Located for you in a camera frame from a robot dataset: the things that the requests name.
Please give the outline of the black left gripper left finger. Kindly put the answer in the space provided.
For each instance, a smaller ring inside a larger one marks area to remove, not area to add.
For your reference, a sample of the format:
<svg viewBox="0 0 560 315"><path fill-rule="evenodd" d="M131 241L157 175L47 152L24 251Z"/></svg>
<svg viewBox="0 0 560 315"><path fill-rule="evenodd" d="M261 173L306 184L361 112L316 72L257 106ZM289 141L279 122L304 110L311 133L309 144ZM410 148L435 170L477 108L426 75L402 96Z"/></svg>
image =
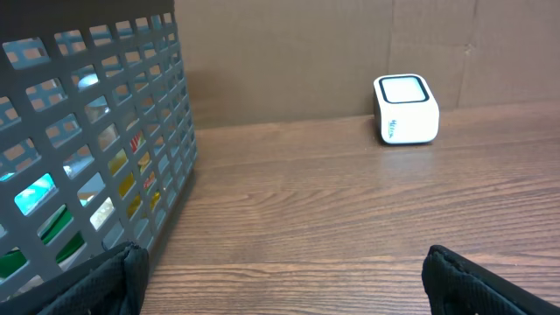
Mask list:
<svg viewBox="0 0 560 315"><path fill-rule="evenodd" d="M129 243L40 312L137 315L144 304L148 278L148 250Z"/></svg>

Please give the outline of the dark grey plastic basket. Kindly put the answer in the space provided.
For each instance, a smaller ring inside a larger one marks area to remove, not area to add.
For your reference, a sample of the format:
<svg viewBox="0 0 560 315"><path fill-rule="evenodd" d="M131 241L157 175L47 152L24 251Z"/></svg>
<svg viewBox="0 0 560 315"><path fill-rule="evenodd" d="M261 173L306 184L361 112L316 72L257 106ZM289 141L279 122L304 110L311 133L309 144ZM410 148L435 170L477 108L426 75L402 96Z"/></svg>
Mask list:
<svg viewBox="0 0 560 315"><path fill-rule="evenodd" d="M175 4L1 4L1 298L155 250L197 157Z"/></svg>

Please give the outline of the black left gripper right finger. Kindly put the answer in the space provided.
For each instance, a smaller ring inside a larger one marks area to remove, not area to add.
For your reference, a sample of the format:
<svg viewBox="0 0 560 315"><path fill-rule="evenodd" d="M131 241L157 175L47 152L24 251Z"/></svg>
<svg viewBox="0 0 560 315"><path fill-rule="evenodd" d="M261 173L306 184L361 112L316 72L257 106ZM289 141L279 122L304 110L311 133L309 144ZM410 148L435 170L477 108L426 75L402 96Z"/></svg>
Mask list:
<svg viewBox="0 0 560 315"><path fill-rule="evenodd" d="M559 315L559 308L462 255L430 247L422 281L432 315Z"/></svg>

